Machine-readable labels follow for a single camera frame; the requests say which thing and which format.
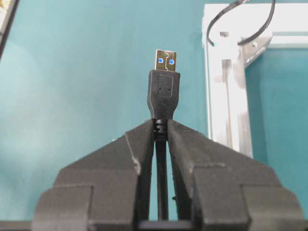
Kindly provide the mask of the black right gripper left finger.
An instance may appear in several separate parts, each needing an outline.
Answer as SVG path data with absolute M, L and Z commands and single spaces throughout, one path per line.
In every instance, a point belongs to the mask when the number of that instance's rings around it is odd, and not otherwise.
M 149 216 L 154 123 L 62 168 L 44 192 L 32 221 L 35 231 L 132 231 Z

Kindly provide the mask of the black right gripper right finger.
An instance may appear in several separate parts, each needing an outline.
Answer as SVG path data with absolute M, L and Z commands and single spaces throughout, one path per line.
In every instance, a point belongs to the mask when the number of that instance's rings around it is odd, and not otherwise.
M 301 231 L 303 211 L 275 171 L 174 120 L 169 150 L 203 231 Z

